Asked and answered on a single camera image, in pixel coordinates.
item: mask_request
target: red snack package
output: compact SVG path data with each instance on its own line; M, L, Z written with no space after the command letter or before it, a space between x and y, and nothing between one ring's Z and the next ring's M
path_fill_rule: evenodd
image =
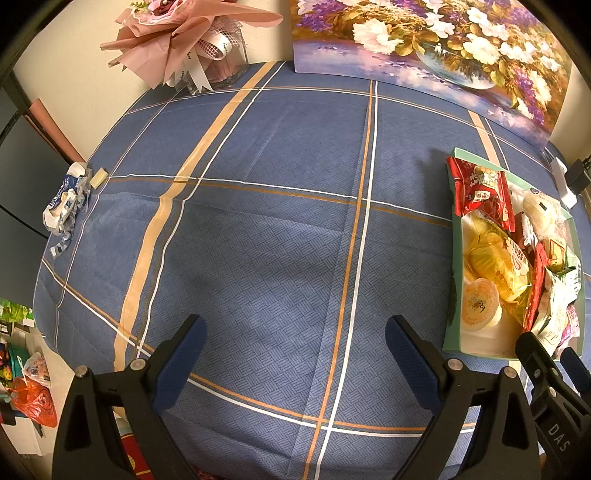
M542 297L542 290L544 289L544 279L546 277L546 266L548 265L548 257L544 244L538 242L535 246L535 261L534 261L534 280L531 288L530 301L527 313L525 314L524 330L529 332L534 325L535 316L538 313L538 306L540 305L540 298Z
M515 232L515 216L504 171L495 171L460 160L447 159L456 182L456 215L479 209L509 232Z

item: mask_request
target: wall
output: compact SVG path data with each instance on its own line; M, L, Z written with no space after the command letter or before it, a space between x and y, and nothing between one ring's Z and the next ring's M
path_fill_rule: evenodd
M84 159L147 86L121 66L109 68L116 51L99 45L114 40L115 18L131 0L73 0L25 50L14 72L31 100L40 98L56 124ZM289 2L241 0L280 12L275 28L243 29L251 63L292 58Z
M591 154L591 90L574 65L550 141L568 163Z

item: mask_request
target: orange plastic bag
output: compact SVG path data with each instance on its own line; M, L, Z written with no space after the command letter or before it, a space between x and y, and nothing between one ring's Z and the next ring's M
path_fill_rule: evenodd
M40 383L30 378L25 383L22 377L16 377L10 389L10 400L14 408L38 424L46 427L57 426L56 408L51 393Z

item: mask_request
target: plastic wrapper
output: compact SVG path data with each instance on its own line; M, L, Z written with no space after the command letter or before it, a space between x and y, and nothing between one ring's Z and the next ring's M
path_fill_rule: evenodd
M455 180L455 214L464 216L479 209L502 228L513 232L515 217L505 172L449 157L447 164Z
M44 387L51 386L49 371L47 370L47 363L45 357L39 352L31 355L22 368L22 373L32 380L39 382Z
M540 298L538 315L531 331L548 355L552 355L560 343L567 323L566 287L550 270L546 268L545 292Z
M577 310L574 308L574 305L569 305L566 309L566 327L562 332L558 347L556 347L556 351L554 352L554 357L560 358L563 350L569 346L570 339L576 338L580 335L581 330Z
M535 260L534 260L534 281L531 288L531 295L528 304L528 310L525 314L525 330L529 331L533 327L535 315L538 312L540 305L540 298L542 291L544 290L545 278L546 278L546 266L548 265L548 258L544 250L544 245L538 243L535 249Z
M56 407L47 387L16 377L9 392L12 405L31 420L46 427L57 426Z
M511 184L514 211L524 211L538 238L566 240L566 224L560 202L541 191L522 190Z
M558 273L558 277L566 286L567 303L573 303L581 290L583 270L581 269L581 260L569 247L566 247L564 270Z
M541 242L548 257L548 270L554 274L562 272L566 266L566 243L563 240L551 238Z
M464 253L477 277L493 282L505 302L527 302L531 266L517 244L498 225L472 215L475 239Z

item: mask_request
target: red plastic bag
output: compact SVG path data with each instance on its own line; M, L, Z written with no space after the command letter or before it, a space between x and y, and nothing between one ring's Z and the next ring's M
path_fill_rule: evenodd
M504 171L491 170L456 157L447 164L456 182L456 215L479 209L508 232L515 232L515 216Z
M40 425L57 426L56 408L47 387L30 378L25 383L22 377L16 377L9 392L14 408Z

